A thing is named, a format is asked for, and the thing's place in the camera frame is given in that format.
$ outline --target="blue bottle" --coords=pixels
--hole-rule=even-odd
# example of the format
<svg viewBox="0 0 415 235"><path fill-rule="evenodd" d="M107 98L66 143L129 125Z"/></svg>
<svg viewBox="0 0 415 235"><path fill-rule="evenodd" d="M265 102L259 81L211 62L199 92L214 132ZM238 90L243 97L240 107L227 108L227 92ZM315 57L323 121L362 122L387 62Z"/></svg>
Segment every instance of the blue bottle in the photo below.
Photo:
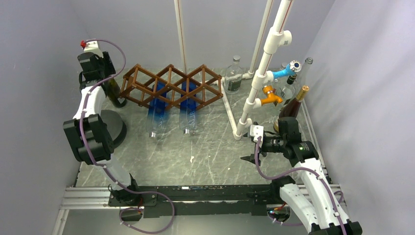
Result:
<svg viewBox="0 0 415 235"><path fill-rule="evenodd" d="M189 92L196 89L196 84L189 83ZM182 83L182 90L186 91L186 82ZM186 135L194 134L196 130L196 107L198 103L193 99L187 99L180 103L179 128Z"/></svg>
<svg viewBox="0 0 415 235"><path fill-rule="evenodd" d="M159 82L157 84L157 91L161 90L163 87L164 84ZM162 133L164 131L165 123L167 122L167 113L165 111L166 106L166 102L157 98L153 99L150 102L150 107L148 108L146 130L152 138L155 138L156 134Z"/></svg>

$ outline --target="marble tabletop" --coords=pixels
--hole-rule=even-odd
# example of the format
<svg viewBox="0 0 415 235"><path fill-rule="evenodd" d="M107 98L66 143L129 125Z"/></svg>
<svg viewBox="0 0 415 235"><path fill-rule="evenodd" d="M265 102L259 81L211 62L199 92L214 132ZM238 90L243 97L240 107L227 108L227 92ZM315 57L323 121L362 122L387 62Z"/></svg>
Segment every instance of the marble tabletop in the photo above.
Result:
<svg viewBox="0 0 415 235"><path fill-rule="evenodd" d="M149 69L153 73L161 69ZM224 75L224 68L212 69ZM146 81L139 75L139 81ZM121 86L121 78L116 79ZM242 115L244 102L251 89L252 80L243 80L241 89L236 94L228 94L228 100L235 119ZM171 185L244 185L268 184L256 171L255 165L243 161L240 157L254 152L254 143L249 138L236 141L222 99L196 112L199 130L194 136L185 136L179 128L179 109L172 108L166 131L157 139L149 138L146 131L147 108L128 102L123 108L116 108L107 99L102 109L118 112L127 125L127 136L123 143L115 149L114 157L135 178L139 186L171 186ZM254 110L250 114L257 121L272 131L272 123L278 111L270 104ZM303 109L298 115L300 131L304 140L311 139L311 128L306 122ZM262 170L269 176L277 175L291 168L282 154L268 154L262 160ZM294 179L301 183L294 173ZM81 164L77 187L107 186L104 175L97 168Z"/></svg>

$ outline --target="orange faucet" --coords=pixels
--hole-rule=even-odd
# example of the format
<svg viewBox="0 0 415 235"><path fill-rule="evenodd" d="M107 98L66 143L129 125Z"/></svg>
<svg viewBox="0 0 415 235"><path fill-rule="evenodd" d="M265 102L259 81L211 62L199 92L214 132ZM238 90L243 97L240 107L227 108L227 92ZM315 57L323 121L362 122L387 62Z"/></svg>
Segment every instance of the orange faucet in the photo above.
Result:
<svg viewBox="0 0 415 235"><path fill-rule="evenodd" d="M267 96L265 99L261 99L261 105L274 103L277 105L277 103L281 103L282 99L278 95L275 95L275 90L271 85L267 85L264 88L262 88L262 91Z"/></svg>

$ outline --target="white robotic arm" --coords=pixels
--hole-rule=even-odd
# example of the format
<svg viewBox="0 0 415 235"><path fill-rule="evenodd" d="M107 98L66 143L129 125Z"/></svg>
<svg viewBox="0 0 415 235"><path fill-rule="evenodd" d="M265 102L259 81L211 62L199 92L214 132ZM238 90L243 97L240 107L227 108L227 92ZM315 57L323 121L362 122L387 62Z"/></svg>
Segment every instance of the white robotic arm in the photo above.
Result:
<svg viewBox="0 0 415 235"><path fill-rule="evenodd" d="M137 188L135 180L131 175L122 168L114 156L114 148L111 136L109 135L106 124L100 120L100 114L102 104L106 98L106 94L102 86L97 86L92 92L91 87L97 82L108 77L105 71L114 71L113 68L106 68L112 66L112 64L106 63L103 52L99 49L98 42L92 41L83 45L84 53L81 54L78 59L83 67L83 76L85 81L81 82L81 102L78 111L73 116L72 120L64 123L64 130L71 145L77 160L85 162L88 165L92 165L88 153L85 147L81 143L79 134L76 135L79 129L78 125L81 119L82 112L84 111L85 117L82 120L84 122L84 130L87 136L89 146L93 152L94 158L98 165L105 165L105 170L108 171L114 178L117 179L117 183L123 184L126 187L133 187L132 190ZM87 106L84 109L83 105L87 94L89 94ZM137 195L123 192L124 190L119 184L112 181L108 174L101 166L94 165L102 174L111 182L112 193L118 201L133 202L136 201Z"/></svg>
<svg viewBox="0 0 415 235"><path fill-rule="evenodd" d="M280 118L279 135L266 136L264 128L252 125L248 137L256 142L255 154L243 157L243 160L256 164L259 174L272 180L277 197L287 203L306 227L309 235L360 235L359 222L351 222L340 204L335 201L334 193L323 174L323 167L314 145L302 141L298 122L293 117ZM259 153L281 152L293 169L275 177L269 177L259 168ZM297 171L310 195L312 204L304 197L294 179L287 176Z"/></svg>

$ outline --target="wooden wine rack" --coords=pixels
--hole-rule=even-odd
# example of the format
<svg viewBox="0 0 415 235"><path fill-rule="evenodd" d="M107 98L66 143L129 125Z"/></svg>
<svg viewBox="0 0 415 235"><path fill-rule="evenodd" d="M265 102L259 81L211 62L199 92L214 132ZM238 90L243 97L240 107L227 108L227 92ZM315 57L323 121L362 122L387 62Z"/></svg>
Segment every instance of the wooden wine rack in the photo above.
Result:
<svg viewBox="0 0 415 235"><path fill-rule="evenodd" d="M146 74L150 77L150 79L145 83L138 82L137 75L139 72ZM201 83L193 79L193 76L199 72L202 72ZM168 73L167 81L161 78L161 76L163 76L166 73ZM171 83L172 73L175 73L182 78L175 83ZM206 73L211 75L213 78L209 81L205 81ZM122 82L120 97L126 98L127 100L130 100L138 104L139 106L144 106L146 108L149 108L149 103L155 98L167 103L166 110L169 110L172 107L180 108L180 103L190 98L199 104L196 107L196 110L199 110L223 97L221 86L218 86L218 89L215 89L211 86L211 84L215 81L218 81L218 84L220 84L222 77L220 75L217 75L212 70L208 69L206 65L201 65L189 74L181 72L180 70L176 69L173 65L168 65L159 73L153 74L147 71L146 69L142 68L139 64L136 64L124 75L123 78L124 81ZM179 88L179 86L181 87L182 83L185 81L187 84L186 91ZM164 87L157 91L157 84L159 82L163 83ZM192 90L191 92L189 92L190 82L196 85L196 89ZM142 91L140 100L130 96L131 91L134 89ZM206 90L212 92L215 96L206 100ZM168 93L170 91L172 91L170 99L162 96L163 93ZM196 96L196 94L200 92L202 93L202 99L199 99ZM175 100L174 96L176 93L179 93L181 97Z"/></svg>

